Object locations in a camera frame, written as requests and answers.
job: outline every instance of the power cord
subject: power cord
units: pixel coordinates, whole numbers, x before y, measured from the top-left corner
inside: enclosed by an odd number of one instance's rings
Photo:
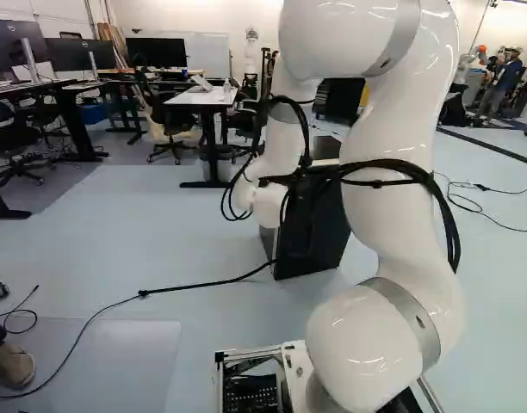
[[[385,169],[385,170],[395,170],[401,174],[409,177],[410,179],[402,179],[397,181],[352,181],[346,179],[345,177],[357,172],[359,170],[364,170],[367,168],[375,169]],[[269,182],[283,181],[284,176],[268,176],[265,179]],[[294,177],[294,185],[300,180],[300,177]],[[428,173],[426,170],[423,170],[418,165],[403,161],[401,159],[375,159],[366,162],[355,162],[355,163],[345,163],[340,165],[337,169],[330,170],[328,173],[323,173],[322,176],[316,181],[313,186],[312,192],[310,194],[310,218],[307,223],[308,227],[313,227],[313,222],[315,220],[316,206],[318,205],[319,200],[323,195],[328,191],[331,185],[334,182],[342,182],[346,185],[354,186],[365,186],[372,187],[374,189],[381,189],[388,186],[397,186],[397,185],[411,185],[419,184],[425,187],[428,192],[437,200],[440,210],[443,217],[443,226],[445,229],[445,236],[447,239],[447,255],[448,261],[454,272],[458,269],[459,262],[461,260],[461,239],[459,236],[459,231],[456,227],[455,218],[450,210],[448,201],[443,196],[442,190],[434,181],[433,174]],[[284,208],[288,203],[288,197],[290,196],[292,186],[289,188],[285,198],[282,201],[281,205],[281,220],[284,212]]]
[[[126,304],[130,301],[133,301],[134,299],[138,299],[140,298],[139,295],[136,295],[130,299],[124,299],[122,301],[119,301],[118,303],[114,303],[112,305],[108,305],[104,308],[102,308],[101,310],[99,310],[98,312],[96,312],[88,321],[86,324],[84,324],[84,327],[80,330],[80,333],[78,334],[76,340],[74,341],[74,343],[72,344],[72,347],[70,349],[70,351],[68,352],[68,354],[66,355],[66,357],[63,359],[63,361],[60,363],[59,367],[57,367],[57,369],[55,370],[55,372],[49,376],[49,379],[47,379],[46,381],[44,381],[41,385],[37,386],[35,389],[31,390],[31,391],[26,391],[24,393],[21,393],[21,394],[14,394],[14,395],[8,395],[8,396],[5,396],[5,395],[2,395],[0,394],[0,398],[1,399],[7,399],[7,400],[10,400],[10,399],[17,399],[17,398],[25,398],[27,396],[31,396],[35,393],[37,393],[38,391],[42,390],[43,388],[45,388],[47,385],[49,385],[49,383],[51,383],[55,377],[57,377],[57,374],[59,374],[59,372],[63,369],[63,367],[65,366],[66,362],[71,358],[71,355],[72,353],[74,352],[74,350],[76,349],[76,347],[78,346],[78,343],[80,342],[80,339],[82,338],[82,336],[84,335],[85,331],[87,330],[87,328],[90,326],[91,322],[97,317],[99,316],[101,313],[105,312],[106,310],[109,310],[111,308],[114,308],[114,307],[117,307],[119,305],[123,305],[123,304]]]
[[[487,187],[485,185],[482,185],[480,183],[451,181],[450,178],[447,175],[445,175],[445,174],[441,174],[439,172],[435,172],[435,174],[436,175],[440,175],[440,176],[442,176],[443,178],[445,178],[447,180],[448,185],[447,185],[447,195],[446,196],[447,196],[448,201],[451,202],[456,207],[459,207],[462,210],[467,211],[469,213],[477,213],[478,215],[481,215],[482,217],[484,217],[486,219],[489,219],[494,224],[500,226],[501,228],[505,228],[506,230],[527,233],[527,229],[515,228],[513,226],[502,224],[497,219],[495,219],[495,218],[491,217],[490,215],[484,213],[483,206],[480,205],[475,200],[471,200],[470,198],[468,198],[466,196],[463,196],[461,194],[453,194],[451,192],[452,188],[463,188],[463,189],[479,189],[482,192],[494,192],[494,193],[497,193],[497,194],[520,195],[520,194],[526,193],[527,192],[527,188],[523,189],[521,191],[515,191],[515,192],[505,191],[505,190],[502,190],[502,189],[489,188],[489,187]],[[460,204],[459,202],[457,202],[455,199],[464,200],[464,201],[468,202],[470,205],[474,206],[475,209],[472,208],[472,207],[469,207],[469,206],[464,206],[464,205]]]
[[[340,133],[336,133],[334,131],[328,131],[326,129],[321,129],[320,127],[316,127],[315,125],[312,125],[311,126],[312,129],[317,129],[318,131],[321,131],[321,132],[326,132],[326,133],[332,133],[333,135],[336,135],[338,136],[339,138],[343,138],[344,136],[341,135]]]
[[[22,65],[22,67],[24,67],[26,70],[30,70],[30,68],[27,66],[27,65]],[[51,79],[50,77],[47,77],[47,76],[43,76],[41,75],[40,73],[38,73],[38,76],[39,77],[43,77],[44,79],[47,79],[49,80],[51,83],[55,82],[55,79]]]
[[[9,399],[25,398],[27,396],[31,396],[31,395],[37,393],[38,391],[44,389],[47,385],[49,385],[57,377],[57,375],[60,373],[60,371],[63,369],[63,367],[65,366],[66,362],[71,358],[72,353],[74,352],[74,350],[76,349],[76,347],[80,343],[80,340],[81,340],[82,336],[84,335],[85,331],[88,329],[90,324],[99,315],[101,315],[102,313],[104,313],[107,310],[110,310],[112,308],[118,307],[120,305],[124,305],[126,303],[129,303],[130,301],[134,301],[135,299],[142,299],[142,298],[145,298],[145,297],[147,297],[149,295],[153,295],[153,294],[171,293],[171,292],[174,292],[174,291],[183,291],[183,290],[193,290],[193,289],[196,289],[196,288],[204,288],[204,287],[223,286],[223,285],[226,285],[226,284],[233,284],[233,283],[236,283],[236,282],[241,282],[242,280],[245,280],[245,279],[247,279],[249,277],[252,277],[253,275],[259,273],[263,269],[273,265],[276,262],[277,262],[277,260],[268,261],[264,265],[261,265],[258,268],[253,269],[249,273],[241,275],[240,277],[237,277],[237,278],[232,278],[230,280],[203,282],[203,283],[200,283],[200,284],[191,284],[191,285],[178,286],[178,287],[161,288],[161,289],[158,289],[158,290],[139,290],[139,293],[137,295],[134,295],[133,297],[131,297],[129,299],[123,299],[121,301],[118,301],[117,303],[114,303],[114,304],[111,304],[111,305],[107,305],[106,307],[104,307],[101,310],[99,310],[98,312],[96,312],[93,316],[91,316],[91,318],[84,324],[84,327],[80,330],[79,334],[77,335],[76,340],[72,344],[72,347],[71,347],[70,351],[67,353],[66,357],[60,363],[59,367],[57,367],[57,369],[54,371],[54,373],[51,376],[49,376],[49,378],[46,381],[44,381],[41,385],[38,385],[33,390],[26,391],[26,392],[21,393],[21,394],[8,395],[8,396],[0,394],[0,399],[7,399],[7,400],[9,400]],[[9,312],[4,313],[4,314],[0,314],[0,317],[2,317],[2,316],[9,316],[10,314],[13,314],[14,312],[17,312],[18,307],[23,305],[32,296],[32,294],[34,294],[34,292],[38,288],[39,288],[39,286],[36,286],[34,288],[34,290],[26,297],[26,299],[24,299],[14,310],[9,311]],[[34,311],[30,311],[30,310],[19,310],[19,311],[27,311],[27,312],[30,312],[30,313],[34,314],[35,315],[35,322],[37,323],[38,317],[37,317],[37,314],[35,314]],[[30,331],[34,326],[35,326],[35,323],[31,327],[29,327],[27,330],[25,330],[24,332]]]
[[[7,311],[7,312],[4,312],[2,314],[0,314],[0,317],[5,317],[3,319],[3,327],[5,328],[5,330],[9,333],[9,334],[23,334],[23,333],[28,333],[31,329],[33,329],[35,327],[35,325],[38,323],[38,314],[35,312],[35,311],[32,311],[32,310],[19,310],[19,307],[21,307],[24,303],[26,303],[30,297],[32,297],[34,295],[34,293],[38,290],[38,288],[40,288],[40,286],[36,286],[34,287],[34,289],[32,290],[32,292],[17,306],[15,307],[13,310],[11,311]],[[8,327],[7,327],[7,322],[9,321],[9,317],[11,317],[12,315],[14,314],[19,314],[19,313],[26,313],[26,314],[31,314],[34,316],[34,321],[32,322],[32,325],[30,325],[29,327],[27,327],[25,330],[20,330],[20,331],[13,331],[13,330],[10,330]]]
[[[306,102],[297,102],[293,99],[290,99],[287,96],[273,96],[268,101],[260,102],[260,105],[269,105],[270,108],[272,108],[278,103],[288,104],[294,110],[294,113],[296,114],[296,117],[298,118],[298,121],[300,122],[302,134],[304,137],[304,155],[301,158],[300,167],[301,167],[301,170],[305,170],[307,167],[309,167],[312,164],[312,159],[311,159],[310,152],[309,152],[310,150],[309,124],[307,123],[307,117],[306,117],[306,114],[304,113],[304,109],[301,107],[301,104],[304,104]],[[244,221],[252,215],[252,211],[249,211],[249,212],[244,211],[241,214],[237,214],[234,211],[233,209],[233,189],[235,187],[235,184],[237,183],[237,181],[240,179],[241,176],[244,176],[245,179],[249,181],[246,178],[245,171],[246,171],[246,168],[248,168],[248,166],[252,162],[252,160],[255,159],[258,154],[259,142],[261,139],[261,132],[262,132],[261,121],[262,120],[260,119],[260,116],[258,116],[257,126],[256,126],[257,135],[252,140],[252,147],[251,147],[251,152],[250,152],[250,156],[248,157],[248,160],[240,168],[239,172],[237,172],[234,175],[234,177],[230,181],[229,186],[225,189],[221,197],[221,203],[220,203],[221,215],[223,216],[223,218],[225,218],[229,222]],[[229,215],[227,215],[226,213],[226,199],[227,199],[227,207],[229,209]]]

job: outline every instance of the desk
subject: desk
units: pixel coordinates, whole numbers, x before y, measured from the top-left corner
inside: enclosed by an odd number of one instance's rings
[[[181,73],[182,72],[182,69],[155,69],[153,70],[153,72],[166,72],[166,73]],[[117,73],[130,73],[130,74],[134,74],[135,73],[135,69],[131,69],[131,68],[128,68],[128,69],[105,69],[105,70],[99,70],[97,71],[99,74],[101,75],[115,75]],[[201,69],[188,69],[187,70],[187,74],[189,76],[194,76],[194,75],[199,75],[199,76],[202,76],[204,75],[204,70],[201,70]]]
[[[55,91],[57,104],[61,109],[61,115],[65,120],[66,127],[71,133],[72,141],[76,146],[76,153],[67,153],[59,159],[66,162],[101,162],[109,154],[107,152],[95,151],[91,144],[90,135],[82,121],[82,114],[76,104],[78,93],[90,90],[102,89],[101,96],[105,95],[105,82],[89,82],[65,85]]]
[[[133,93],[133,86],[137,85],[137,83],[138,82],[135,79],[112,79],[112,80],[107,81],[107,85],[109,86],[109,90],[111,91],[111,94],[113,96],[113,102],[118,107],[118,110],[120,112],[121,121],[122,121],[122,124],[124,125],[122,127],[117,127],[116,125],[112,125],[112,127],[107,129],[107,132],[118,132],[118,133],[134,132],[135,133],[134,136],[130,138],[127,142],[128,145],[135,144],[141,139],[141,136],[143,136],[146,133],[146,131],[144,131],[141,128],[140,118],[139,118],[139,115],[137,114],[137,105],[135,102],[135,96]],[[154,80],[154,81],[149,81],[149,85],[164,86],[166,88],[171,88],[173,90],[184,91],[190,88],[192,86],[192,83]],[[121,86],[124,86],[124,88],[126,89],[126,96],[127,96],[127,102],[128,102],[126,106],[123,104],[123,101],[121,99],[121,93],[120,93]],[[128,110],[132,113],[131,118],[127,116]],[[133,120],[135,127],[129,126],[130,120]]]
[[[235,102],[238,90],[232,88],[226,96],[220,86],[214,86],[213,90],[206,93],[191,93],[188,90],[169,101],[164,106],[198,108],[201,114],[202,131],[206,136],[208,145],[208,162],[210,163],[210,181],[205,182],[183,182],[181,188],[227,188],[229,182],[222,182],[218,177],[218,153],[215,142],[214,114],[221,113],[221,138],[223,143],[227,142],[227,108]]]
[[[88,135],[85,125],[82,122],[80,111],[76,105],[76,94],[79,91],[86,91],[82,84],[74,84],[76,80],[55,80],[44,83],[22,83],[17,85],[5,86],[0,88],[0,100],[15,100],[17,97],[26,93],[43,93],[52,91],[57,99],[60,113],[65,120],[66,126],[71,134],[72,142],[77,148],[77,153],[67,154],[62,160],[74,160],[76,162],[93,162],[98,156],[104,156],[102,152],[95,152],[91,145],[90,135]],[[92,85],[92,89],[99,88],[101,85]],[[28,211],[11,210],[0,195],[0,219],[26,219],[31,215]]]
[[[146,133],[143,130],[140,123],[139,115],[137,114],[137,103],[135,102],[135,95],[133,93],[132,87],[137,84],[134,79],[125,79],[125,80],[108,80],[107,81],[110,93],[112,95],[112,100],[115,103],[116,107],[120,111],[120,117],[123,126],[119,127],[114,125],[114,121],[111,122],[111,126],[107,129],[107,132],[117,132],[117,133],[130,133],[134,132],[134,135],[128,140],[128,145],[133,145],[137,143],[141,137]],[[124,106],[124,103],[121,98],[120,87],[124,86],[126,89],[127,105]],[[127,117],[127,111],[132,113],[132,117]],[[129,120],[132,119],[135,127],[129,126]]]

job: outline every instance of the blue bin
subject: blue bin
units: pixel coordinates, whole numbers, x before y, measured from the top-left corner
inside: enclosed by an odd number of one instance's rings
[[[107,119],[107,109],[104,103],[82,105],[80,106],[80,112],[82,113],[82,122],[84,125],[95,125],[101,120]]]

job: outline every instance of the white robotic arm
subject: white robotic arm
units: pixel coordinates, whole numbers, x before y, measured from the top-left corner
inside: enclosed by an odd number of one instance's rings
[[[456,84],[467,84],[468,73],[473,62],[480,59],[481,65],[487,64],[487,47],[484,45],[474,46],[470,53],[462,54],[459,58],[459,65],[456,69],[455,80]]]
[[[458,33],[445,0],[285,0],[272,93],[309,112],[323,77],[365,77],[370,100],[342,145],[341,164],[399,159],[432,169],[438,112],[457,67]],[[270,112],[263,156],[233,190],[237,205],[277,227],[287,189],[258,178],[295,171],[304,149],[288,105]],[[406,179],[359,170],[357,181]],[[419,185],[343,185],[356,237],[379,256],[375,277],[318,307],[307,351],[343,409],[375,411],[447,354],[463,330],[460,286],[438,244],[433,201]]]

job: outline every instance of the brown shoe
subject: brown shoe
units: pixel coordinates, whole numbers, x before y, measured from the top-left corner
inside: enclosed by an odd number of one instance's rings
[[[3,384],[23,388],[34,378],[34,357],[22,348],[5,342],[0,346],[0,377]]]

